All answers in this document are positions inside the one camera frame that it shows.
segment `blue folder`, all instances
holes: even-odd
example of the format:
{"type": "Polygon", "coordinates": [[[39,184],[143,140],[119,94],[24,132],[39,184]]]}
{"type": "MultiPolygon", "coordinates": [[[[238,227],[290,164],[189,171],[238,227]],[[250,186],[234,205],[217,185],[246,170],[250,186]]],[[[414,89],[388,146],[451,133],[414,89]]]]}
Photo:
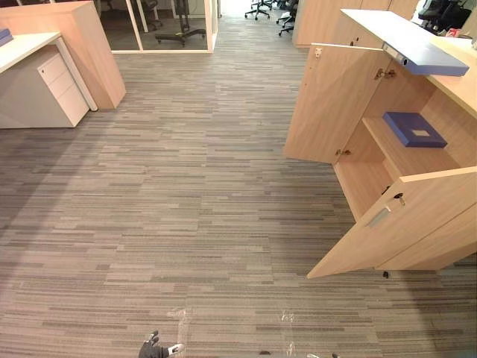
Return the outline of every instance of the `blue folder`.
{"type": "Polygon", "coordinates": [[[469,66],[444,52],[432,43],[402,41],[391,46],[384,43],[382,49],[413,75],[463,76],[469,66]]]}
{"type": "Polygon", "coordinates": [[[405,147],[444,148],[447,145],[419,113],[386,112],[383,118],[405,147]]]}
{"type": "Polygon", "coordinates": [[[0,46],[8,43],[11,40],[13,40],[13,36],[10,33],[10,30],[7,28],[0,28],[0,46]]]}

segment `glass wall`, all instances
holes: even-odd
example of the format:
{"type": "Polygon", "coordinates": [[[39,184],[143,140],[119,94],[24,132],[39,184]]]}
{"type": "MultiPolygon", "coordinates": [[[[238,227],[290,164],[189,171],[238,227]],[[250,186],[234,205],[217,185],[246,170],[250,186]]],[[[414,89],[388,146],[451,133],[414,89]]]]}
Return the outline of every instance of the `glass wall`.
{"type": "Polygon", "coordinates": [[[139,50],[126,0],[96,0],[96,10],[112,50],[139,50]]]}
{"type": "Polygon", "coordinates": [[[144,50],[207,50],[204,0],[167,2],[154,10],[143,0],[144,17],[134,9],[144,50]]]}
{"type": "MultiPolygon", "coordinates": [[[[0,0],[0,7],[61,1],[74,0],[0,0]]],[[[93,4],[113,51],[213,50],[217,0],[93,0],[93,4]]]]}

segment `key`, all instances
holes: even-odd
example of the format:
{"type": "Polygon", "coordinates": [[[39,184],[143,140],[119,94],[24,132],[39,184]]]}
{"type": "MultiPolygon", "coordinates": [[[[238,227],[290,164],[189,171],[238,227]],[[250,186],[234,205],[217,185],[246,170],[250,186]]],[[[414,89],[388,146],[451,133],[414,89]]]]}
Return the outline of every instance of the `key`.
{"type": "Polygon", "coordinates": [[[404,200],[404,194],[403,193],[400,192],[399,194],[396,194],[394,196],[394,198],[398,199],[399,202],[401,203],[401,205],[405,207],[405,200],[404,200]]]}

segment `blue box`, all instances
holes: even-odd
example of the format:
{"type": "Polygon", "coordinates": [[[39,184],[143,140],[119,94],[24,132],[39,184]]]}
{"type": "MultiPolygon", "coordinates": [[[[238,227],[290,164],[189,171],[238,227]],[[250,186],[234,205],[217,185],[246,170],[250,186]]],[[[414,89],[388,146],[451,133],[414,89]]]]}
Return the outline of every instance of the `blue box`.
{"type": "Polygon", "coordinates": [[[13,40],[13,36],[10,33],[10,30],[7,28],[0,28],[0,46],[10,42],[11,40],[13,40]]]}
{"type": "Polygon", "coordinates": [[[386,112],[382,118],[405,147],[444,148],[447,145],[419,113],[386,112]]]}

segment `floor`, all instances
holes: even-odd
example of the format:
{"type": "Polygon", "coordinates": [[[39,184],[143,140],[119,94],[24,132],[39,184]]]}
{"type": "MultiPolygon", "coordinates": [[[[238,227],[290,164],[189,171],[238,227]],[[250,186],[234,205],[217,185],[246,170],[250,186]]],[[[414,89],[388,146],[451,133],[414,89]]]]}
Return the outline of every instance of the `floor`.
{"type": "Polygon", "coordinates": [[[0,131],[0,357],[137,357],[153,329],[182,357],[475,356],[475,255],[305,278],[353,217],[282,156],[306,53],[242,15],[213,55],[117,55],[115,111],[0,131]]]}

